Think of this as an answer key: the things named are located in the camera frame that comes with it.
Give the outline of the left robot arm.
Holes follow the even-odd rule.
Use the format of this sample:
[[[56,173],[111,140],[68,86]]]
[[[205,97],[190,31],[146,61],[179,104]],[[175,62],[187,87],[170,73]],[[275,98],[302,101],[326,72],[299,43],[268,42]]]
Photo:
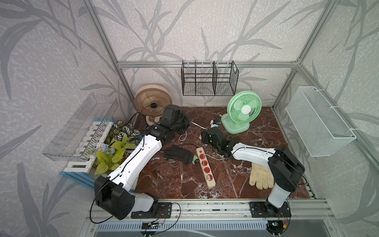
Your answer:
[[[130,212],[151,212],[155,215],[157,201],[147,194],[132,194],[130,190],[137,175],[148,161],[170,143],[175,135],[184,133],[190,118],[176,105],[165,107],[159,123],[149,126],[143,139],[129,157],[107,177],[100,176],[94,182],[94,203],[118,220]]]

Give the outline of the beige red power strip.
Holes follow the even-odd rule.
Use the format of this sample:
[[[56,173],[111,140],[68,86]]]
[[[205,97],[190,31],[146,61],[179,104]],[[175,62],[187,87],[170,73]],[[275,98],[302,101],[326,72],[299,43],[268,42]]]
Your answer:
[[[204,175],[205,181],[209,188],[214,188],[216,186],[216,181],[213,176],[209,161],[202,147],[196,149],[197,156],[199,157],[199,163],[201,165],[201,170]]]

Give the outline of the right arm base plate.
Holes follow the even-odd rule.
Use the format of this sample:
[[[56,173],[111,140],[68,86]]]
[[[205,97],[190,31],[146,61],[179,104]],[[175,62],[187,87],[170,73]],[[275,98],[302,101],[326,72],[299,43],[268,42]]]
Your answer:
[[[282,207],[277,208],[268,201],[251,201],[249,202],[249,209],[252,218],[292,217],[288,202],[285,202]]]

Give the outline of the black work glove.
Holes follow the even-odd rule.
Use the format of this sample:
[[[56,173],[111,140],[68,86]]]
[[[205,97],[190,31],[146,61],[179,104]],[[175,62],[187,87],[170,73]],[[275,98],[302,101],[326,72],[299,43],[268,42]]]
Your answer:
[[[171,147],[163,152],[166,159],[180,161],[185,165],[199,163],[199,158],[193,152],[182,147]]]

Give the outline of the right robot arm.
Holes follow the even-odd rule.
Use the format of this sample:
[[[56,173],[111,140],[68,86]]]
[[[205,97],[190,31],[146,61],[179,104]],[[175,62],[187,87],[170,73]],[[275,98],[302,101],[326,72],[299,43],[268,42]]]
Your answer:
[[[212,127],[201,134],[203,144],[226,158],[252,163],[255,173],[267,176],[267,187],[271,193],[265,202],[267,209],[282,208],[291,193],[299,185],[305,167],[287,147],[258,148],[228,140],[218,127]]]

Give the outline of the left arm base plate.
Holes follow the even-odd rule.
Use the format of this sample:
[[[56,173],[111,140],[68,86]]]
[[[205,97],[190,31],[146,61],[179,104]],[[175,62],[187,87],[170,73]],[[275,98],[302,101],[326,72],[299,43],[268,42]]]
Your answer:
[[[147,212],[137,211],[131,213],[132,219],[170,219],[172,212],[172,202],[155,202]]]

